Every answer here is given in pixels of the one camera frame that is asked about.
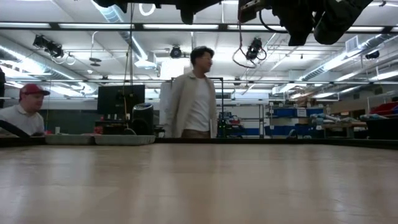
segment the beige jacket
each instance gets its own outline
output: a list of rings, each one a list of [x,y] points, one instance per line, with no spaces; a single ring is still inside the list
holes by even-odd
[[[217,110],[216,110],[216,90],[214,83],[206,78],[210,87],[210,127],[212,137],[217,135]],[[185,127],[185,122],[195,100],[197,89],[197,78],[193,72],[188,72],[177,77],[172,83],[172,93],[167,110],[166,122],[164,125],[165,136],[167,138],[180,138]]]

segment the table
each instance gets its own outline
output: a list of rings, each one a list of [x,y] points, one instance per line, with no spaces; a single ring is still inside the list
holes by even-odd
[[[398,151],[153,144],[0,150],[9,223],[398,223]]]
[[[325,129],[333,129],[333,128],[343,128],[346,130],[346,137],[347,138],[354,138],[354,128],[367,128],[366,122],[351,122],[351,123],[333,123],[333,124],[323,124],[322,128],[324,130],[324,138],[326,138],[326,131]]]

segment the white shirt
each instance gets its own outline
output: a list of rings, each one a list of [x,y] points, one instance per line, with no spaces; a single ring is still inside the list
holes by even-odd
[[[15,127],[23,130],[28,135],[44,133],[43,117],[39,113],[29,116],[20,105],[1,109],[0,120],[13,124]],[[0,128],[0,133],[5,134],[8,132]]]
[[[185,123],[185,129],[210,131],[210,87],[204,78],[197,78],[195,101]]]

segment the black monitor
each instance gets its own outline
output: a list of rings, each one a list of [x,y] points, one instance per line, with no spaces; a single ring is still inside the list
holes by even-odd
[[[126,107],[127,113],[131,114],[132,108],[139,103],[145,103],[145,85],[101,86],[98,88],[98,114],[124,114],[124,107]]]

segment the man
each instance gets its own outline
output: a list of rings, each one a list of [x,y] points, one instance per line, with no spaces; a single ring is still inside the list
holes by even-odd
[[[44,96],[50,92],[36,84],[27,84],[19,92],[19,104],[0,110],[0,120],[13,124],[30,136],[44,135],[43,117],[38,113]],[[7,131],[0,128],[0,133]]]
[[[193,70],[172,83],[165,135],[171,138],[214,138],[217,135],[216,93],[206,77],[214,51],[207,47],[192,50]]]

